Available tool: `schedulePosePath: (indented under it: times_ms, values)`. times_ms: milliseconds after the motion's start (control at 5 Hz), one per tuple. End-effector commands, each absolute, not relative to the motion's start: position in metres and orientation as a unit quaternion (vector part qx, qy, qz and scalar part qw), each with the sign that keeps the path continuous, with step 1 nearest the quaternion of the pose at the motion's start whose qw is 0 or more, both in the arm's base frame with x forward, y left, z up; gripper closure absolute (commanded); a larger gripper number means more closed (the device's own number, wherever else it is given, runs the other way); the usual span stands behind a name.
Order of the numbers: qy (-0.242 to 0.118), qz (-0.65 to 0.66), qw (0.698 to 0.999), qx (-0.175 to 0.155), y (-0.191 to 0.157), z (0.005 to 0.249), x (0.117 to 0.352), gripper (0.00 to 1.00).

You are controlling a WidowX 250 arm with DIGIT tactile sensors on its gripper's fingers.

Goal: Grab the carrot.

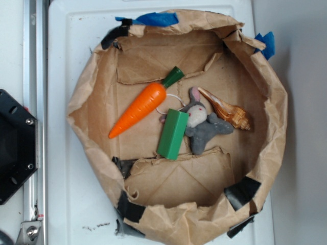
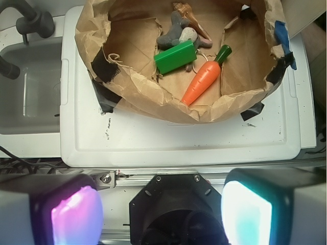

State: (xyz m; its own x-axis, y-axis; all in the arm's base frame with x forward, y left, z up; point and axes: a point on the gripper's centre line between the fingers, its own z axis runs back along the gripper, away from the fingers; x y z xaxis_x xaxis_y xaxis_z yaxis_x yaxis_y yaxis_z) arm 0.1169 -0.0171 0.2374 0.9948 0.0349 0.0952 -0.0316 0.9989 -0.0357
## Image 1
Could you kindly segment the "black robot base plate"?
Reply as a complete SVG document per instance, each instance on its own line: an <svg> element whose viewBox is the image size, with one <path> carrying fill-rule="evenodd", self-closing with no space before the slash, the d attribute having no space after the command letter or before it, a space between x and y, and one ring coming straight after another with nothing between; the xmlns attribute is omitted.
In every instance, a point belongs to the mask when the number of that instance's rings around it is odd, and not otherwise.
<svg viewBox="0 0 327 245"><path fill-rule="evenodd" d="M37 119L1 89L1 205L37 169Z"/></svg>

